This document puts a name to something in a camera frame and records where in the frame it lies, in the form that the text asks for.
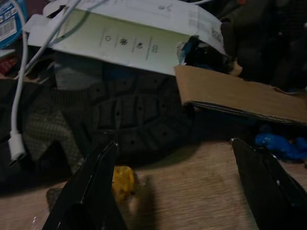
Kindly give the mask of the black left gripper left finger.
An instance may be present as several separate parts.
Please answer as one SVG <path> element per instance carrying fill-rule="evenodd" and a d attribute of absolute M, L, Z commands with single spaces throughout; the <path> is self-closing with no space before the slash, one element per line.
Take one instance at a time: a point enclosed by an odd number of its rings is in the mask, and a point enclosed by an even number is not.
<path fill-rule="evenodd" d="M 98 146 L 69 179 L 55 202 L 45 230 L 124 230 L 126 224 L 112 194 L 118 146 Z"/>

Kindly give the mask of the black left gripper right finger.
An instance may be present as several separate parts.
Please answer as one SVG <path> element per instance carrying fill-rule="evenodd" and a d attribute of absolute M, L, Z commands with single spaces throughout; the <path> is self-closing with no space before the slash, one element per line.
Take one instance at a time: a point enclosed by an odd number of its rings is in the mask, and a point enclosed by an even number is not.
<path fill-rule="evenodd" d="M 305 230 L 307 192 L 267 151 L 233 138 L 244 195 L 260 230 Z"/>

